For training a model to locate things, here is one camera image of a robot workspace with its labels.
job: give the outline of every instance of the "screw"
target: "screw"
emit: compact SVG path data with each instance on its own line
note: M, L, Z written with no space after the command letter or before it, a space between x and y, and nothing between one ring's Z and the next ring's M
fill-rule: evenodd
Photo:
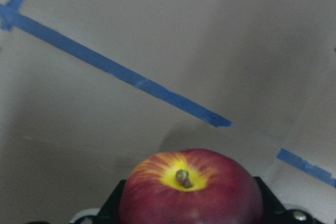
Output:
M307 215L304 212L295 210L292 212L294 219L299 221L305 221L307 220Z

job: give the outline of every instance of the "apple stem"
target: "apple stem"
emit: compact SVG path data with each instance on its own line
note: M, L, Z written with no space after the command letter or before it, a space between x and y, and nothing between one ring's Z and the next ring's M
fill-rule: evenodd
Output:
M189 172L187 170L178 170L175 174L175 179L179 182L184 188L192 187L191 181L189 179Z

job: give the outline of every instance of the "apple skin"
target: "apple skin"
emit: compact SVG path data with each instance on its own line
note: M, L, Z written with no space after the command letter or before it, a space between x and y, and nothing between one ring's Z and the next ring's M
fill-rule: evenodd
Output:
M205 188L181 191L162 183L170 161L181 157L206 178ZM192 149L140 163L126 181L118 211L122 224L259 224L263 201L254 178L237 162Z

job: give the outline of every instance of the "black object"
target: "black object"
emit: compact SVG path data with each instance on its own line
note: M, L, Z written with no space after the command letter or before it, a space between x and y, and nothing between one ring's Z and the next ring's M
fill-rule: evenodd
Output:
M300 209L287 210L260 177L254 177L264 202L265 224L323 224ZM121 180L96 216L84 216L75 224L118 224L118 205L126 180ZM48 224L30 222L27 224Z

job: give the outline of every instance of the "red apple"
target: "red apple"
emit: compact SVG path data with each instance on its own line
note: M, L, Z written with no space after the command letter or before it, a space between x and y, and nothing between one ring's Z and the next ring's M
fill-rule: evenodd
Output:
M123 224L257 224L262 203L241 165L193 149L141 162L126 181L118 211Z

